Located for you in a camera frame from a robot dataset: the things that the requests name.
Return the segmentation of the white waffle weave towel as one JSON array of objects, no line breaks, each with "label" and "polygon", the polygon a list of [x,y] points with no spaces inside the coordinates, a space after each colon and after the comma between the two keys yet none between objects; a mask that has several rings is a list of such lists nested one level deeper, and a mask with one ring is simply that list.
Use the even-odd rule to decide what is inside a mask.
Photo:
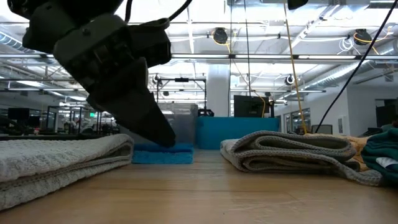
[{"label": "white waffle weave towel", "polygon": [[0,141],[0,211],[131,163],[134,140],[116,134],[85,140]]}]

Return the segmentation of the smoky grey plastic bin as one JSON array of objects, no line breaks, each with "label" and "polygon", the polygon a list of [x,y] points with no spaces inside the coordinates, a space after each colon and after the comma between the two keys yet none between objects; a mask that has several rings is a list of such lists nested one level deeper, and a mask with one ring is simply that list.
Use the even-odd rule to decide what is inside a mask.
[{"label": "smoky grey plastic bin", "polygon": [[194,144],[198,105],[159,103],[158,106],[175,133],[175,143]]}]

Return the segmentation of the long ceiling light bar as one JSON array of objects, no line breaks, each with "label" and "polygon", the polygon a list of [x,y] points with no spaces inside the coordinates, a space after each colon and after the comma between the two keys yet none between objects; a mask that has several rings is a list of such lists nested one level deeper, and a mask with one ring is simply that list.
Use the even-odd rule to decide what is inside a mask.
[{"label": "long ceiling light bar", "polygon": [[[0,54],[0,58],[54,58],[51,54]],[[247,55],[247,54],[172,54],[171,58],[187,59],[289,59],[290,55]],[[293,59],[299,60],[361,60],[361,55],[293,55]],[[368,55],[366,60],[398,60],[398,55]]]}]

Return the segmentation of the black computer monitor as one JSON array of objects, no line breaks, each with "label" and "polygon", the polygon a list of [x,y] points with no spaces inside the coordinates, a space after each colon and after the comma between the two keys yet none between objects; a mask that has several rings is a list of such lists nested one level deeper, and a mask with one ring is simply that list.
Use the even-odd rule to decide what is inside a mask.
[{"label": "black computer monitor", "polygon": [[258,96],[234,95],[234,117],[264,117],[269,113],[269,98]]}]

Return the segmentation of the small dark monitor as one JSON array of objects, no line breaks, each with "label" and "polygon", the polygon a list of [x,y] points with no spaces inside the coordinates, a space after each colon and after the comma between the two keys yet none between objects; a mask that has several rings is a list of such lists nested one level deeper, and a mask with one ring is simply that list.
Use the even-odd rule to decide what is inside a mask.
[{"label": "small dark monitor", "polygon": [[7,118],[16,121],[27,121],[30,117],[29,108],[8,108]]}]

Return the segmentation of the dark green towel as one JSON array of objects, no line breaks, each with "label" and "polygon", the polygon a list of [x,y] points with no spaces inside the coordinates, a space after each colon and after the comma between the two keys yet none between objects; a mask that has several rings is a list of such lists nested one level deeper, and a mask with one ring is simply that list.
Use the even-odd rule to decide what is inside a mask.
[{"label": "dark green towel", "polygon": [[390,157],[398,161],[398,128],[371,136],[361,151],[361,157],[368,168],[382,175],[385,183],[398,188],[398,172],[389,172],[376,162],[378,157]]}]

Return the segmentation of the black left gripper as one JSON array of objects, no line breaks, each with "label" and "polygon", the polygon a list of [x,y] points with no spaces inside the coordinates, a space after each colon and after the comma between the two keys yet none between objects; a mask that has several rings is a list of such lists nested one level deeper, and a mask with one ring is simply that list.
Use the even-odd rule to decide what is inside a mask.
[{"label": "black left gripper", "polygon": [[113,14],[78,22],[62,8],[37,8],[27,18],[24,46],[53,54],[88,92],[92,107],[148,139],[147,64],[137,52],[136,35],[147,32],[149,25],[129,26]]}]

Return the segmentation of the grey towel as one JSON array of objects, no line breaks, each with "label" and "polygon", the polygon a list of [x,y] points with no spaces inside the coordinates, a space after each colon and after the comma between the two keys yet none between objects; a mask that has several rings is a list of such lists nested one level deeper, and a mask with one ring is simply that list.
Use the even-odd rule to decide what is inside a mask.
[{"label": "grey towel", "polygon": [[382,185],[378,171],[361,170],[349,140],[325,134],[257,131],[222,141],[220,153],[243,172],[337,175],[363,185]]}]

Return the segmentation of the white square column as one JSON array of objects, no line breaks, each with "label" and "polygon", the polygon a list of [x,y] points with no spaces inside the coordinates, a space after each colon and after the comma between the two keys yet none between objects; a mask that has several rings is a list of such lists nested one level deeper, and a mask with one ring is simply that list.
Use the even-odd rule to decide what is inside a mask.
[{"label": "white square column", "polygon": [[212,64],[207,73],[207,107],[216,117],[229,116],[229,65]]}]

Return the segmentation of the orange towel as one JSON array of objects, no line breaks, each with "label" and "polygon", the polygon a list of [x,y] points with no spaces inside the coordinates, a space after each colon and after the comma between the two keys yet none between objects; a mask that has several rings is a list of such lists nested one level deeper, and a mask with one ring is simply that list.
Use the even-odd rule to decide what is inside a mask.
[{"label": "orange towel", "polygon": [[364,146],[366,145],[366,143],[369,139],[369,136],[359,138],[359,137],[332,135],[332,134],[309,134],[309,133],[307,133],[307,135],[328,136],[328,137],[341,138],[341,139],[348,140],[352,144],[352,146],[356,149],[356,154],[353,156],[352,160],[356,161],[359,164],[359,170],[361,172],[369,170],[367,165],[364,163],[363,158],[361,157],[361,151],[363,150]]}]

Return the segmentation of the black metal rig frame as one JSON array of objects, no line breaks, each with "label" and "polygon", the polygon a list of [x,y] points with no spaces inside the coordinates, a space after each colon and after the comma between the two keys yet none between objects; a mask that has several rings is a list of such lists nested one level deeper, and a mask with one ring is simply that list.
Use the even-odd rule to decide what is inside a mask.
[{"label": "black metal rig frame", "polygon": [[161,91],[167,91],[170,92],[172,91],[172,89],[164,89],[169,82],[175,82],[175,83],[189,83],[189,82],[193,82],[194,84],[197,85],[197,87],[199,87],[199,89],[197,90],[195,89],[184,89],[184,88],[178,88],[175,91],[179,91],[179,92],[197,92],[197,91],[201,91],[204,94],[203,97],[203,109],[198,110],[198,116],[211,116],[214,117],[214,112],[210,109],[208,109],[207,107],[207,82],[205,78],[184,78],[184,77],[179,77],[179,78],[161,78],[163,86],[158,86],[156,85],[156,97],[155,100],[158,103],[159,102],[159,93]]}]

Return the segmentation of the white paper tag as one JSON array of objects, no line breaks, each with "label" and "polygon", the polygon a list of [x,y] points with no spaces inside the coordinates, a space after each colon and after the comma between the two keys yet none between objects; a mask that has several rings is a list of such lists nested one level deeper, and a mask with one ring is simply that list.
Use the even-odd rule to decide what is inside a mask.
[{"label": "white paper tag", "polygon": [[378,157],[376,162],[389,172],[398,172],[398,161],[390,157]]}]

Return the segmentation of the blue plastic bin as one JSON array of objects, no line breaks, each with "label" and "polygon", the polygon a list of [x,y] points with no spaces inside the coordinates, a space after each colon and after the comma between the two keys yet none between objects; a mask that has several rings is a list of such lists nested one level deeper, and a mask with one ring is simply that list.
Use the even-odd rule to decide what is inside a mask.
[{"label": "blue plastic bin", "polygon": [[199,117],[195,141],[197,148],[219,150],[220,142],[239,139],[256,131],[278,131],[277,118]]}]

